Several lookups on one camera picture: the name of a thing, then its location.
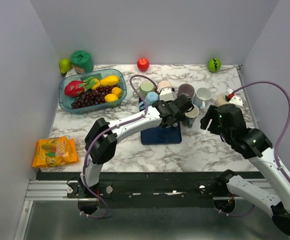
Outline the grey blue faceted mug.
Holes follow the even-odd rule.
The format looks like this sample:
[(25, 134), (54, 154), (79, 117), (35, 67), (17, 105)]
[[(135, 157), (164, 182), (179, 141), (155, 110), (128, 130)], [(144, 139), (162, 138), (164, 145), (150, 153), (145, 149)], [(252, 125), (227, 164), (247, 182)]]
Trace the grey blue faceted mug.
[(196, 105), (193, 105), (193, 108), (185, 113), (185, 118), (182, 120), (182, 124), (188, 128), (193, 127), (193, 123), (199, 115), (199, 108)]

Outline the white light blue mug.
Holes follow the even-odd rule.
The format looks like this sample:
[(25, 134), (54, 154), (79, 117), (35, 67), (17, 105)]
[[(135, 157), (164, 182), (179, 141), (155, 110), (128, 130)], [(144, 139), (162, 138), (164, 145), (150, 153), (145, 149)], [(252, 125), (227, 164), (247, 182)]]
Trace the white light blue mug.
[(196, 105), (200, 110), (205, 109), (212, 98), (212, 92), (206, 88), (201, 87), (197, 89), (194, 94), (193, 104)]

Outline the purple mug black handle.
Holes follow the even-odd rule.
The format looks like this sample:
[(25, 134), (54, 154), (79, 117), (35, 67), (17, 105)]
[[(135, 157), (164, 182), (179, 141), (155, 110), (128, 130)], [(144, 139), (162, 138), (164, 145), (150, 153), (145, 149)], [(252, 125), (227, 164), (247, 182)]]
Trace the purple mug black handle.
[(195, 93), (194, 87), (188, 83), (184, 83), (178, 87), (177, 97), (179, 97), (180, 95), (185, 95), (187, 98), (192, 99), (194, 93)]

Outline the pale grey footed mug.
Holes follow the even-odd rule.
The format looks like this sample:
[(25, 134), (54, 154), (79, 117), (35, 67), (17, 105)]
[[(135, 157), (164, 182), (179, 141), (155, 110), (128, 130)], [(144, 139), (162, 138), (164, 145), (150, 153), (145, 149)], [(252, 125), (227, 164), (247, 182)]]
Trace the pale grey footed mug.
[(178, 126), (177, 122), (171, 123), (171, 124), (166, 124), (163, 126), (165, 129), (170, 129), (170, 128), (176, 128)]

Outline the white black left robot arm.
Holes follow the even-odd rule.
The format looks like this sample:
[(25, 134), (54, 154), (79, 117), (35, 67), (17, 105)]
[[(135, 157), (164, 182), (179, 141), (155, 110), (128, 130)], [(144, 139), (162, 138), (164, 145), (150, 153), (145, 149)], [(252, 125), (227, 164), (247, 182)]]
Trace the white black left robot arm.
[(101, 169), (114, 157), (116, 146), (122, 140), (146, 129), (168, 128), (182, 121), (185, 113), (192, 109), (192, 101), (182, 94), (169, 102), (156, 101), (145, 110), (123, 119), (96, 120), (85, 137), (86, 155), (78, 191), (86, 198), (95, 194)]

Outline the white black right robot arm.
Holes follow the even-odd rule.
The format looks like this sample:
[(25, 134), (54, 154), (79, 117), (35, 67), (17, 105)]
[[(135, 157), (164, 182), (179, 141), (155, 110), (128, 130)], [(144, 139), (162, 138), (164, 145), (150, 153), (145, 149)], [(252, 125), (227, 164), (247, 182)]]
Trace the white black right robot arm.
[(257, 128), (247, 127), (241, 109), (234, 104), (211, 105), (200, 123), (201, 129), (219, 135), (255, 166), (275, 191), (270, 193), (228, 169), (206, 187), (205, 194), (238, 195), (264, 211), (280, 231), (290, 236), (290, 172), (275, 157), (268, 137)]

